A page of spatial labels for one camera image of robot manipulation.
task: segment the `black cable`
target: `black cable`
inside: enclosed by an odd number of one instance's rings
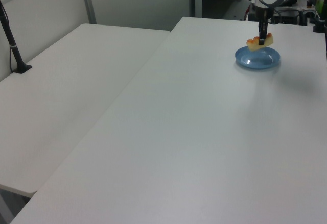
[[[2,10],[3,10],[4,13],[5,13],[5,16],[6,16],[6,19],[7,19],[8,25],[9,25],[9,18],[8,18],[7,12],[6,12],[6,10],[5,10],[5,8],[4,8],[3,5],[1,5],[1,8],[2,8]]]
[[[280,20],[282,20],[282,15],[281,15],[278,11],[276,11],[274,7],[272,7],[272,6],[270,6],[269,4],[263,2],[263,0],[259,0],[259,2],[260,2],[261,4],[267,6],[268,8],[270,8],[271,10],[273,10],[274,12],[276,12],[276,13],[279,15],[279,17],[280,17]],[[277,24],[279,24],[280,22],[279,22],[279,23],[271,23],[271,22],[268,22],[268,23],[271,24],[271,25],[277,25]]]
[[[9,47],[9,66],[10,66],[10,71],[13,73],[13,70],[11,68],[11,48]]]
[[[8,25],[9,25],[9,18],[8,18],[8,15],[7,15],[7,12],[5,10],[5,7],[3,5],[1,5],[1,8],[2,10],[4,11],[5,13],[5,16],[6,16],[6,19],[7,19],[7,22],[8,22]],[[11,48],[9,46],[9,67],[10,67],[10,71],[11,73],[13,73],[13,70],[12,70],[12,67],[11,67]]]

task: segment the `metal stand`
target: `metal stand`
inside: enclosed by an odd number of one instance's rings
[[[9,45],[10,45],[10,49],[12,50],[12,53],[14,54],[14,57],[17,62],[17,69],[14,70],[13,72],[24,73],[27,70],[31,69],[32,66],[26,65],[21,58],[21,55],[20,55],[18,47],[16,45],[14,36],[12,35],[12,32],[9,27],[9,21],[8,21],[6,12],[5,12],[5,8],[2,5],[1,1],[0,1],[0,21],[1,21],[2,27],[5,31],[5,34],[7,36],[7,39],[8,39]]]

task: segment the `white wall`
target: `white wall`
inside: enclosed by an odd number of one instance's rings
[[[84,0],[11,0],[4,7],[24,62],[88,23]],[[0,27],[0,80],[9,74],[9,44]]]
[[[171,31],[190,14],[189,0],[92,0],[97,24]]]

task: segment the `bread slice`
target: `bread slice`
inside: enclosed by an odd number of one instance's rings
[[[267,37],[265,39],[265,43],[263,45],[259,45],[259,37],[256,36],[254,37],[254,39],[249,39],[246,42],[246,45],[248,46],[249,50],[254,52],[257,51],[261,48],[267,47],[269,45],[271,45],[274,42],[273,38],[272,38],[272,34],[268,33]]]

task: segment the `blue plate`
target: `blue plate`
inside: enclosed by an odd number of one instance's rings
[[[266,69],[280,64],[280,54],[272,48],[265,47],[257,51],[250,51],[242,47],[235,52],[236,62],[244,67]]]

